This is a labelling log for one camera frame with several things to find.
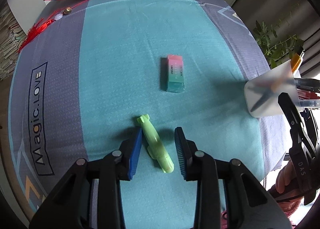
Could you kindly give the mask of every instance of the hand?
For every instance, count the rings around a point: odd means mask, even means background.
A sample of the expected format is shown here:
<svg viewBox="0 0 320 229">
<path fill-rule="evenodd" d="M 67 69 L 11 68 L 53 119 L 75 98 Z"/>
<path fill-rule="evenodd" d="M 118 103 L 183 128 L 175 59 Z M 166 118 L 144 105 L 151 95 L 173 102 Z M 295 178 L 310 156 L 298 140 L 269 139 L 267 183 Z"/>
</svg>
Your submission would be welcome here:
<svg viewBox="0 0 320 229">
<path fill-rule="evenodd" d="M 294 170 L 293 167 L 293 163 L 291 160 L 289 160 L 289 162 L 287 163 L 287 165 L 279 172 L 278 176 L 277 176 L 277 180 L 276 180 L 276 190 L 278 191 L 279 194 L 282 194 L 284 192 L 284 188 L 285 186 L 289 185 L 291 180 L 294 179 L 296 177 L 296 172 Z M 288 198 L 290 197 L 294 197 L 297 195 L 300 195 L 301 191 L 300 189 L 295 189 L 292 190 L 290 195 L 288 196 Z M 288 204 L 290 203 L 294 203 L 296 201 L 301 200 L 303 197 L 299 197 L 293 200 L 290 200 L 289 202 L 287 202 Z"/>
</svg>

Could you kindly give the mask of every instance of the pen holder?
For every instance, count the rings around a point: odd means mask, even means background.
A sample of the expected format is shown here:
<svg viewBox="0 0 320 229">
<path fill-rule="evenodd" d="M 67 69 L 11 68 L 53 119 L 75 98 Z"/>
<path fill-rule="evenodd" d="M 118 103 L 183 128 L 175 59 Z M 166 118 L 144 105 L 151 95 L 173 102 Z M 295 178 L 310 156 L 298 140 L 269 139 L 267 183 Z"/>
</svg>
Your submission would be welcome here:
<svg viewBox="0 0 320 229">
<path fill-rule="evenodd" d="M 249 113 L 253 117 L 283 114 L 278 104 L 278 96 L 286 92 L 299 111 L 298 92 L 294 83 L 290 60 L 249 80 L 244 86 L 244 96 Z"/>
</svg>

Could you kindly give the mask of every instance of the green rocket-shaped pen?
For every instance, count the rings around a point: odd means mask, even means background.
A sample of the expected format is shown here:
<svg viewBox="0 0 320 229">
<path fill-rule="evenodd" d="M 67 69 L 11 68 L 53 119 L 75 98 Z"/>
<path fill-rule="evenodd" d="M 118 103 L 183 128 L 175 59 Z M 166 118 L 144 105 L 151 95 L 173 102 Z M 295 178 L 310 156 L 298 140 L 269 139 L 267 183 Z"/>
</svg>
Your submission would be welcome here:
<svg viewBox="0 0 320 229">
<path fill-rule="evenodd" d="M 171 173 L 174 169 L 173 162 L 162 144 L 158 132 L 151 124 L 149 115 L 142 115 L 137 121 L 140 123 L 149 144 L 148 152 L 150 157 L 158 161 L 164 173 Z"/>
</svg>

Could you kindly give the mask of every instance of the black rectangular outline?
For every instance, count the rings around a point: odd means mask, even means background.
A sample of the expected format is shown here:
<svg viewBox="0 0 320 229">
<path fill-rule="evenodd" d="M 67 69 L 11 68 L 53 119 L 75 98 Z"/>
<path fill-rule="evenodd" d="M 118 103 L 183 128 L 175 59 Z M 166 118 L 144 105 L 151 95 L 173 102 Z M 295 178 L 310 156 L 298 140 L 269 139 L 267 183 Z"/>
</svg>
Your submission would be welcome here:
<svg viewBox="0 0 320 229">
<path fill-rule="evenodd" d="M 45 65 L 44 78 L 43 78 L 43 91 L 42 91 L 42 128 L 43 128 L 43 137 L 44 137 L 44 152 L 47 155 L 48 164 L 49 164 L 49 167 L 50 167 L 51 172 L 52 172 L 52 173 L 48 173 L 48 174 L 39 174 L 38 173 L 38 170 L 37 170 L 37 167 L 36 167 L 36 163 L 35 163 L 35 159 L 33 157 L 32 150 L 31 150 L 32 147 L 31 147 L 31 135 L 30 135 L 30 125 L 29 125 L 29 123 L 30 123 L 30 91 L 31 91 L 32 74 L 33 74 L 33 71 L 35 71 L 36 69 L 42 67 L 43 65 Z M 38 176 L 54 176 L 54 171 L 52 169 L 52 166 L 51 166 L 51 163 L 50 163 L 50 159 L 49 159 L 49 155 L 48 155 L 47 150 L 46 150 L 46 139 L 45 139 L 45 131 L 44 131 L 44 86 L 45 86 L 45 76 L 46 76 L 46 73 L 47 73 L 47 65 L 48 65 L 48 62 L 45 62 L 44 64 L 39 65 L 38 67 L 34 68 L 31 71 L 30 84 L 29 84 L 29 94 L 28 94 L 28 131 L 29 131 L 30 153 L 31 153 L 33 164 L 35 165 L 35 169 L 36 169 L 36 172 L 37 172 Z"/>
</svg>

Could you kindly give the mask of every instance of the gold bead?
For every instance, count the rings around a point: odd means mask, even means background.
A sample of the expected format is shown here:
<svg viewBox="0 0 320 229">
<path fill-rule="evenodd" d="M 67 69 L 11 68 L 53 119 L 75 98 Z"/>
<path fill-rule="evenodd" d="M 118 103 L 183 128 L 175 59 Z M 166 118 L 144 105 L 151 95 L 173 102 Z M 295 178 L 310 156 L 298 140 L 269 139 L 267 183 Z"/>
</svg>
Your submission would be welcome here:
<svg viewBox="0 0 320 229">
<path fill-rule="evenodd" d="M 67 7 L 64 12 L 63 12 L 63 15 L 69 15 L 71 13 L 71 7 Z"/>
</svg>

